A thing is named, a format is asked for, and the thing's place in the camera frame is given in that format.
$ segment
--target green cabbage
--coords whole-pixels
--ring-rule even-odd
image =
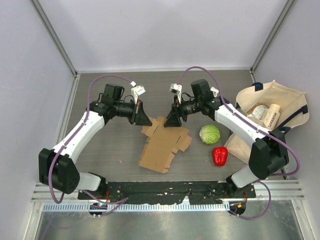
[[[200,130],[200,138],[205,144],[215,144],[220,139],[220,131],[215,125],[206,125]]]

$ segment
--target floor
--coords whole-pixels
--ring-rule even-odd
[[[252,84],[248,70],[212,71],[219,81],[223,95],[231,103],[235,102],[237,93]],[[67,132],[81,119],[86,110],[88,87],[92,80],[101,74],[81,74],[75,95]],[[120,75],[130,78],[146,89],[140,99],[145,113],[153,118],[166,117],[171,110],[173,94],[170,85],[176,83],[181,71],[161,72],[125,72]],[[182,81],[183,91],[192,94],[190,83],[206,79],[215,87],[214,81],[203,71],[190,71]],[[124,96],[130,94],[131,86],[117,78],[101,79],[91,91],[91,101],[104,91],[106,83],[117,83],[125,87]],[[201,127],[214,124],[220,130],[221,138],[214,145],[204,144],[200,137]],[[190,115],[183,126],[189,128],[192,142],[185,152],[179,151],[171,163],[168,173],[158,173],[138,165],[138,160],[147,137],[141,133],[141,126],[130,125],[123,117],[115,117],[100,130],[80,154],[76,166],[81,172],[92,172],[106,177],[107,181],[200,181],[225,180],[226,177],[241,169],[245,164],[232,155],[223,167],[214,166],[212,150],[227,141],[230,131],[223,125],[213,122],[207,116],[197,113]]]
[[[245,215],[259,215],[266,204],[249,201]],[[256,220],[240,219],[226,211],[115,212],[101,219],[86,219],[88,216],[88,212],[43,212],[35,239],[303,239],[290,200],[272,201],[266,215]]]

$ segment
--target bell pepper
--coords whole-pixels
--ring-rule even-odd
[[[228,158],[228,149],[224,146],[215,147],[212,151],[214,165],[224,166]]]

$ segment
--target flattened cardboard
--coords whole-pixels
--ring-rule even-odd
[[[140,156],[139,165],[162,174],[168,172],[175,154],[185,151],[192,138],[185,127],[164,127],[166,119],[149,117],[152,126],[143,126],[141,133],[148,138]]]

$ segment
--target metal base plate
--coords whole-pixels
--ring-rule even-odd
[[[128,198],[126,204],[181,204],[185,197],[191,205],[221,204],[220,199],[255,198],[253,185],[245,187],[243,192],[230,196],[227,184],[219,181],[122,181],[109,182],[107,186],[111,202]],[[85,193],[79,193],[79,200],[90,200]]]

